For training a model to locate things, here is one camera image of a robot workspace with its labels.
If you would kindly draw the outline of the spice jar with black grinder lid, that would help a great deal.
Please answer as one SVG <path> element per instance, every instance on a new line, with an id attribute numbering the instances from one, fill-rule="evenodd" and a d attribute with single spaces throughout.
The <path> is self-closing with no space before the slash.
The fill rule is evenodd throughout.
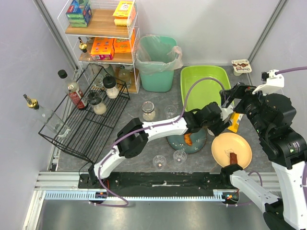
<path id="1" fill-rule="evenodd" d="M 106 112 L 106 105 L 98 92 L 90 91 L 87 95 L 87 101 L 95 114 L 102 115 Z"/>

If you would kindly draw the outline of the sauce bottle with black cap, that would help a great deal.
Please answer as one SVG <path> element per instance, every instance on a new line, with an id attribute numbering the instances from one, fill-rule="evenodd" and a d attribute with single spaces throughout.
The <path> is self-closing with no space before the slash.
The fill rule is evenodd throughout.
<path id="1" fill-rule="evenodd" d="M 79 84 L 71 79 L 64 69 L 58 71 L 58 76 L 64 80 L 65 93 L 69 96 L 72 103 L 77 107 L 77 109 L 86 110 L 89 103 L 84 98 Z"/>

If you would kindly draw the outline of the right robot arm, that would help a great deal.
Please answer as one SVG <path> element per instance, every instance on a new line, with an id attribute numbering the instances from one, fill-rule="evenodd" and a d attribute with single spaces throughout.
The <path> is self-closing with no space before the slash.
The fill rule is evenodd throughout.
<path id="1" fill-rule="evenodd" d="M 303 173 L 307 163 L 307 142 L 291 128 L 296 109 L 290 98 L 278 93 L 254 93 L 254 86 L 241 82 L 221 90 L 221 107 L 234 99 L 233 109 L 245 114 L 256 130 L 260 145 L 276 172 L 282 197 L 271 195 L 252 181 L 238 164 L 221 169 L 222 181 L 243 192 L 263 213 L 271 230 L 305 230 L 307 228 L 307 193 Z"/>

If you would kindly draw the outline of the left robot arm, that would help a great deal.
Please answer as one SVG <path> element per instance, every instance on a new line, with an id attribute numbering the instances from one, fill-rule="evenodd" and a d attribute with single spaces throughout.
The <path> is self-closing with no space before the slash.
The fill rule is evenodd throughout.
<path id="1" fill-rule="evenodd" d="M 221 107 L 213 102 L 202 109 L 183 112 L 171 119 L 156 122 L 141 122 L 134 118 L 118 133 L 116 141 L 111 145 L 109 153 L 89 169 L 92 184 L 98 179 L 106 179 L 111 172 L 125 159 L 138 156 L 146 144 L 152 140 L 199 132 L 208 127 L 214 135 L 219 135 L 231 125 L 229 116 L 233 106 Z"/>

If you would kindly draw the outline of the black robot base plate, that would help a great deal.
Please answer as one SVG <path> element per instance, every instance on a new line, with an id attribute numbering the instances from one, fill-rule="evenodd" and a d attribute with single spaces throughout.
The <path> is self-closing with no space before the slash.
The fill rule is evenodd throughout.
<path id="1" fill-rule="evenodd" d="M 209 172 L 112 172 L 104 184 L 120 196 L 210 196 L 213 190 L 237 190 L 225 184 L 220 173 Z"/>

